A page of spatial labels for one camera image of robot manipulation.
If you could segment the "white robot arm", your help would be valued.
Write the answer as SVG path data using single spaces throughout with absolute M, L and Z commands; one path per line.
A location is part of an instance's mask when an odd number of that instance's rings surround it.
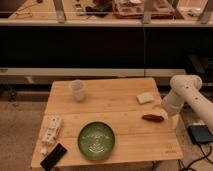
M 172 116 L 179 113 L 185 102 L 213 129 L 213 103 L 199 90 L 202 79 L 197 75 L 175 75 L 170 80 L 170 92 L 163 98 L 162 107 Z

